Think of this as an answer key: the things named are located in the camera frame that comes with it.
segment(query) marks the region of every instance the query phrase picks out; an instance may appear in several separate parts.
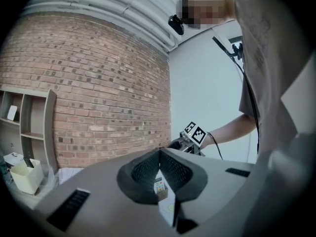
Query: black mesh pad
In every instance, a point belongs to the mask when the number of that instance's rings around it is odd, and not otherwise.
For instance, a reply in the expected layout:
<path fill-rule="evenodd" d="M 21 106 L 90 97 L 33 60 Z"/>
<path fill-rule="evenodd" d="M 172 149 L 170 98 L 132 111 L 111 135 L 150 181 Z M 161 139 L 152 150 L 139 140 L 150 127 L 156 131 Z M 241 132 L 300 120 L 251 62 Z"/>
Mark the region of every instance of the black mesh pad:
<path fill-rule="evenodd" d="M 207 184 L 203 168 L 161 148 L 122 166 L 117 175 L 118 186 L 137 203 L 157 204 L 154 181 L 159 169 L 179 202 L 196 199 Z"/>

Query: white box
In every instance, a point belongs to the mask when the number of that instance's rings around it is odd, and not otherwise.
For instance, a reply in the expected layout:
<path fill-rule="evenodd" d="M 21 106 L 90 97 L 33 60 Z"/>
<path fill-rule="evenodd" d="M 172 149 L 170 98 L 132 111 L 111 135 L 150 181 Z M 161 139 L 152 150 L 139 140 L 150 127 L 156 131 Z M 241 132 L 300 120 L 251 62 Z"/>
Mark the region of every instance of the white box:
<path fill-rule="evenodd" d="M 34 168 L 27 167 L 26 163 L 22 161 L 10 169 L 12 178 L 17 188 L 25 193 L 34 195 L 44 175 L 41 169 L 40 161 L 30 159 Z"/>

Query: black vent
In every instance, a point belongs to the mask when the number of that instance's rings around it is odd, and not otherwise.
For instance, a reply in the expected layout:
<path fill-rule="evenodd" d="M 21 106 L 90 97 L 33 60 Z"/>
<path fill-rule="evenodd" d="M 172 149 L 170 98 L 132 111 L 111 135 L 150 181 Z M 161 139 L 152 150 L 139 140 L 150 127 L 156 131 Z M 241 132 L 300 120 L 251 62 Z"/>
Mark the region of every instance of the black vent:
<path fill-rule="evenodd" d="M 174 193 L 186 185 L 193 176 L 189 167 L 164 152 L 161 152 L 160 165 L 161 172 Z"/>
<path fill-rule="evenodd" d="M 131 176 L 146 191 L 154 193 L 154 181 L 159 171 L 159 151 L 137 164 Z"/>
<path fill-rule="evenodd" d="M 250 174 L 249 171 L 236 169 L 236 168 L 228 168 L 228 169 L 226 169 L 226 172 L 231 173 L 231 174 L 235 174 L 235 175 L 238 175 L 238 176 L 243 176 L 243 177 L 248 177 L 249 174 Z"/>
<path fill-rule="evenodd" d="M 54 227 L 65 231 L 90 193 L 76 190 L 70 197 L 47 219 Z"/>

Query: wire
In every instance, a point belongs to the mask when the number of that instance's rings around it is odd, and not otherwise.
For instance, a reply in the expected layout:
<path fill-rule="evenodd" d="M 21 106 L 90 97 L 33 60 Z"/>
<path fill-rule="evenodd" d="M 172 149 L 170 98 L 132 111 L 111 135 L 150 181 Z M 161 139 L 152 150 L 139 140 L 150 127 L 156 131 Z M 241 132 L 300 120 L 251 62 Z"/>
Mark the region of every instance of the wire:
<path fill-rule="evenodd" d="M 207 134 L 212 137 L 212 139 L 213 139 L 215 145 L 217 146 L 217 150 L 218 150 L 219 156 L 221 157 L 221 159 L 223 159 L 222 154 L 221 154 L 221 151 L 219 150 L 217 141 L 215 140 L 215 138 L 213 137 L 213 135 L 212 135 L 210 132 L 207 132 Z"/>
<path fill-rule="evenodd" d="M 257 133 L 258 133 L 258 143 L 257 143 L 257 154 L 259 153 L 259 121 L 258 121 L 258 115 L 257 115 L 257 109 L 255 106 L 255 100 L 254 97 L 252 95 L 252 90 L 250 87 L 250 83 L 248 80 L 247 75 L 245 74 L 245 72 L 241 69 L 240 65 L 236 62 L 236 60 L 233 57 L 230 57 L 230 59 L 237 65 L 237 67 L 240 69 L 243 77 L 245 78 L 246 82 L 247 82 L 247 88 L 248 88 L 248 92 L 249 92 L 249 96 L 250 96 L 250 102 L 251 102 L 251 107 L 252 107 L 252 111 L 254 114 L 254 118 L 255 118 L 255 123 L 256 123 L 256 128 L 257 128 Z"/>

